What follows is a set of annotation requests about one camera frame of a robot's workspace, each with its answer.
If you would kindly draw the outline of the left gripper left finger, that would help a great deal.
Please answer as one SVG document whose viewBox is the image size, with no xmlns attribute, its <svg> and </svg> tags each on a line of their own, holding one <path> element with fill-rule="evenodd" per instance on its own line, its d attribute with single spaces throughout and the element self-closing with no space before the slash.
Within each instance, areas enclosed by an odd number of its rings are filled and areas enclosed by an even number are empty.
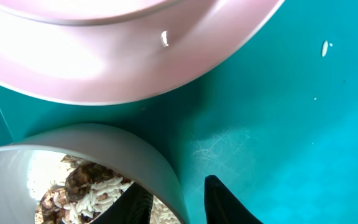
<svg viewBox="0 0 358 224">
<path fill-rule="evenodd" d="M 149 224 L 153 200 L 148 190 L 133 183 L 92 224 Z"/>
</svg>

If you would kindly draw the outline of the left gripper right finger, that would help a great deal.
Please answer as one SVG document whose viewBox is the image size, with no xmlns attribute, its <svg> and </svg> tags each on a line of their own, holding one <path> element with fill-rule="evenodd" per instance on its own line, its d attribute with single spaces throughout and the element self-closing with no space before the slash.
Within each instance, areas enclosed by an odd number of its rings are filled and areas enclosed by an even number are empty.
<svg viewBox="0 0 358 224">
<path fill-rule="evenodd" d="M 262 224 L 215 175 L 204 180 L 207 224 Z"/>
</svg>

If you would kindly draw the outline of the rice and food scraps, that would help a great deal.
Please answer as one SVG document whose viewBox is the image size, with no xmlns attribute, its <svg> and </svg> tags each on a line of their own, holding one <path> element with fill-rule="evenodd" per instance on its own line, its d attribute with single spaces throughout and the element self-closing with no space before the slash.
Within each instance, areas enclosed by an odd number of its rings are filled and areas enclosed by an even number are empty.
<svg viewBox="0 0 358 224">
<path fill-rule="evenodd" d="M 52 151 L 34 152 L 27 180 L 35 224 L 94 223 L 135 184 L 101 164 Z"/>
</svg>

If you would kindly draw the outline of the grey bowl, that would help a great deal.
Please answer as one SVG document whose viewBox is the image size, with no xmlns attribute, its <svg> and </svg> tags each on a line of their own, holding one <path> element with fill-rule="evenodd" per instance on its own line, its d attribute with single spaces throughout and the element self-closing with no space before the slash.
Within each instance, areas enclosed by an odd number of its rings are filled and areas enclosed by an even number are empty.
<svg viewBox="0 0 358 224">
<path fill-rule="evenodd" d="M 136 135 L 102 124 L 76 124 L 0 147 L 0 223 L 34 223 L 37 201 L 27 182 L 34 157 L 43 166 L 56 153 L 101 164 L 134 180 L 189 223 L 183 192 L 174 170 L 153 146 Z"/>
</svg>

